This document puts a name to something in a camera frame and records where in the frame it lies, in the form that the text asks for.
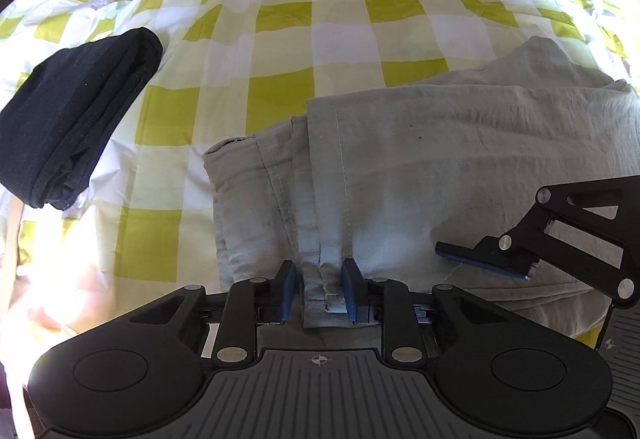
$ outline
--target white circular logo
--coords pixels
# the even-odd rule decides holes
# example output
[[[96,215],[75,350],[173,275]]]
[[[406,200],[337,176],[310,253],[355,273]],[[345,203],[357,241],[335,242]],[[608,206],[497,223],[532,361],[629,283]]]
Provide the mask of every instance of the white circular logo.
[[[310,358],[309,361],[315,363],[319,367],[320,365],[324,365],[327,361],[331,361],[331,359],[323,355],[317,355],[313,358]]]

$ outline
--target black circular cover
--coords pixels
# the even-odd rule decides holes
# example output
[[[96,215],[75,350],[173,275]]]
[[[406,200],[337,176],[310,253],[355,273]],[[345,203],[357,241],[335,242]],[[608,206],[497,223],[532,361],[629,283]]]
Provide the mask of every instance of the black circular cover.
[[[94,329],[42,356],[29,393],[43,423],[76,435],[123,435],[182,411],[202,385],[200,359],[161,327]]]
[[[587,424],[612,390],[595,351],[545,327],[475,326],[440,357],[436,383],[449,404],[480,426],[535,436]]]

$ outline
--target bedspread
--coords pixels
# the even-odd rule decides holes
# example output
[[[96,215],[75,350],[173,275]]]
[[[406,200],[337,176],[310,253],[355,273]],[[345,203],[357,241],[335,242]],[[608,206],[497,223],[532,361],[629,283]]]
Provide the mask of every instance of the bedspread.
[[[184,284],[219,288],[202,165],[213,143],[301,114],[308,98],[481,66],[533,35],[638,86],[639,10],[640,0],[17,0],[0,15],[0,106],[60,48],[146,26],[165,54],[76,205],[26,210],[1,343],[40,345],[2,361],[28,373],[73,332]]]

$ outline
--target silver bolt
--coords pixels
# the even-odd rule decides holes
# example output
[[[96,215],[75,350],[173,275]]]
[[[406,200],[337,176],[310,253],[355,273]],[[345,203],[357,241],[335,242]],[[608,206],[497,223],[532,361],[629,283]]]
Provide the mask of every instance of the silver bolt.
[[[242,361],[247,356],[247,351],[241,347],[225,347],[220,349],[216,354],[220,361],[225,363],[237,363]]]
[[[422,353],[415,347],[398,347],[391,353],[391,357],[400,363],[415,363],[422,359]]]
[[[551,192],[548,190],[548,188],[542,188],[538,190],[538,195],[536,195],[536,199],[538,199],[538,202],[540,204],[548,203],[550,198],[551,198]]]
[[[631,298],[631,295],[634,293],[634,289],[636,288],[634,281],[630,278],[625,278],[623,281],[618,284],[618,296],[622,299]]]
[[[511,242],[511,237],[509,235],[502,235],[498,241],[498,247],[501,250],[506,251],[511,247]]]

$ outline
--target folded black garment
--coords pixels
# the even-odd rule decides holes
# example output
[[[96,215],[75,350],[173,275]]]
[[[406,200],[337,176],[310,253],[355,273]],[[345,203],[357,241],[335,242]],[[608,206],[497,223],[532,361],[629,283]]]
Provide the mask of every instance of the folded black garment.
[[[33,208],[71,207],[161,57],[160,40],[141,27],[35,67],[0,112],[0,183]]]

